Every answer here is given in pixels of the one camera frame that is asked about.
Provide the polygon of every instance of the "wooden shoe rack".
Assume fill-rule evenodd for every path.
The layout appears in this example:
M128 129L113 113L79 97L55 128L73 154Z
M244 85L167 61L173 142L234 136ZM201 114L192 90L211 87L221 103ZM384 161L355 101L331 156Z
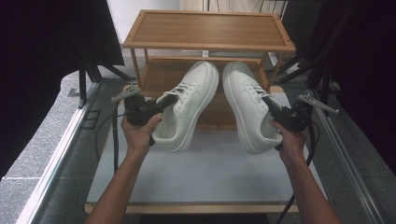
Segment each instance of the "wooden shoe rack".
M295 47L282 25L272 13L211 13L195 11L141 10L123 43L131 49L138 87L145 96L159 97L172 90L197 61L212 62L221 76L229 62L247 64L256 80L267 91L272 87L285 53ZM135 49L144 49L146 65L139 73ZM148 49L193 49L231 52L260 52L262 57L176 57L149 56ZM262 68L268 52L278 53L274 72L267 80ZM217 93L197 122L197 129L235 130L233 111L225 99L221 77Z

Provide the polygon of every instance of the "black curtain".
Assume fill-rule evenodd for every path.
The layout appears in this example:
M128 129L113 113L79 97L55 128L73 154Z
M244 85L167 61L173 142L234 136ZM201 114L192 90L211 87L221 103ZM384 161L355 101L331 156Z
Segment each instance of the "black curtain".
M106 0L0 5L4 176L50 111L62 79L81 66L82 51L106 64L123 65L123 59Z
M330 62L338 100L394 174L395 40L396 2L360 0Z

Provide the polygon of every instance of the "sneaker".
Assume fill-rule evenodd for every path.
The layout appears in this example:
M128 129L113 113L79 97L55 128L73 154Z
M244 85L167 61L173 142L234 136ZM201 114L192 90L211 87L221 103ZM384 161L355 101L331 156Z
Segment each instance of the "sneaker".
M239 141L251 154L263 153L282 142L282 135L269 124L272 119L268 105L262 100L269 96L254 79L250 69L241 62L228 63L223 71L225 96L233 109Z
M195 63L181 82L166 95L177 97L177 102L165 108L152 137L162 149L181 152L190 145L195 124L202 111L213 99L219 85L219 72L212 63Z

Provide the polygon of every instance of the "metal frame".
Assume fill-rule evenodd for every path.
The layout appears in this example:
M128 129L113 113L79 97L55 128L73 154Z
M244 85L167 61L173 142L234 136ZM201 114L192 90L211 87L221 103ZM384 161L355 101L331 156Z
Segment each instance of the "metal frame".
M309 94L318 99L318 94L316 91L308 90L308 92ZM323 112L322 109L317 107L315 109L317 110L319 118L322 121L324 128L332 141L332 144L334 145L335 152L337 153L341 163L344 166L346 175L352 183L352 186L356 191L359 200L361 201L361 206L363 207L366 216L370 220L370 223L385 223L381 215L379 214L373 196L367 189L367 186L364 184L364 181L361 178L361 174L356 169L355 165L352 162L352 159L350 159L347 150L343 142L341 141L340 136L338 135L338 132L332 125L332 120L326 115L325 112Z
M89 99L92 99L92 97L97 93L99 85L100 84L98 83L92 83L88 92ZM37 185L35 186L35 190L31 194L26 205L24 206L20 217L17 220L18 224L33 222L35 215L37 214L41 204L43 203L50 189L50 185L52 184L52 181L64 160L64 156L67 153L76 132L78 131L78 127L80 126L91 104L92 100L89 100L87 104L85 104L82 108L78 108L76 110L73 118L71 119L69 125L66 128L66 131L64 132L64 135L61 138L61 141L55 148L55 151L53 152L52 157L49 160L49 163L44 170L43 175L40 177Z

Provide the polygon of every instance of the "hand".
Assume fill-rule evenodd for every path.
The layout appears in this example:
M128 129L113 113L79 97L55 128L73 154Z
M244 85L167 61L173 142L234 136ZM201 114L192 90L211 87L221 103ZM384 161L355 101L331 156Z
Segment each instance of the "hand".
M289 165L291 162L305 162L304 144L308 136L307 129L300 133L291 132L274 120L270 124L279 129L283 135L282 148L279 150L280 159Z
M124 116L121 128L124 132L126 143L128 144L127 155L145 157L149 152L149 136L154 131L162 114L154 115L145 126L134 126L130 124Z

